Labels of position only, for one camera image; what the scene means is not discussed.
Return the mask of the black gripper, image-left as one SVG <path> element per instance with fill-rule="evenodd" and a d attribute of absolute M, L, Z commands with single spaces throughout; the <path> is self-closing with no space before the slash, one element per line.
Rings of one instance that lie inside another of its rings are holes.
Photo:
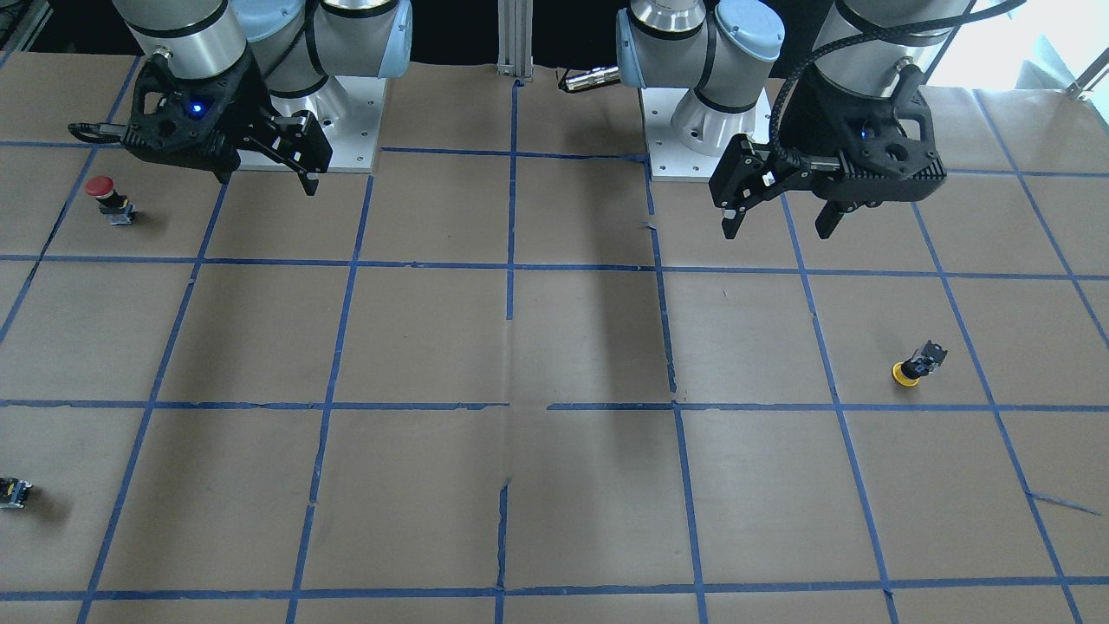
<path fill-rule="evenodd" d="M 222 74 L 204 79 L 175 75 L 170 60 L 159 48 L 139 71 L 121 139 L 128 153 L 227 183 L 246 149 L 292 170 L 309 197 L 317 193 L 333 157 L 329 139 L 312 111 L 278 115 L 250 49 Z"/>

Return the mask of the black gripper, image-right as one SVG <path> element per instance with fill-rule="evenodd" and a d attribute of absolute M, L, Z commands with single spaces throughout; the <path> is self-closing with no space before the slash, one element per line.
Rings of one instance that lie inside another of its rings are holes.
<path fill-rule="evenodd" d="M 723 236 L 736 238 L 749 209 L 793 190 L 827 200 L 815 219 L 827 241 L 859 203 L 920 201 L 947 180 L 920 95 L 923 71 L 902 68 L 891 98 L 851 94 L 808 67 L 780 121 L 781 150 L 737 133 L 709 180 Z"/>

